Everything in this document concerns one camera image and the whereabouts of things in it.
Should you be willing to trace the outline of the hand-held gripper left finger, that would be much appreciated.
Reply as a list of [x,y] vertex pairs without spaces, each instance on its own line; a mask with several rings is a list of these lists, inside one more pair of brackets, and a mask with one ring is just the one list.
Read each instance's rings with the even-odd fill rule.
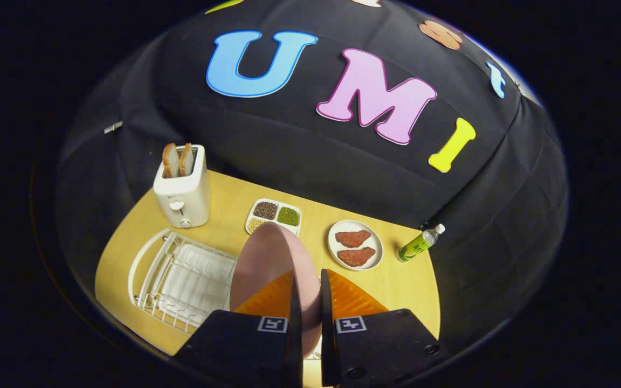
[[173,363],[207,387],[301,387],[302,353],[300,297],[287,271],[237,311],[212,312]]

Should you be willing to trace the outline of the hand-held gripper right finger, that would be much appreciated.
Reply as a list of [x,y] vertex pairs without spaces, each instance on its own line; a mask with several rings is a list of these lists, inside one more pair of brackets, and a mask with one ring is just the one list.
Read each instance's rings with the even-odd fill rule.
[[321,271],[321,383],[406,387],[443,363],[443,346],[409,309],[389,311],[363,289]]

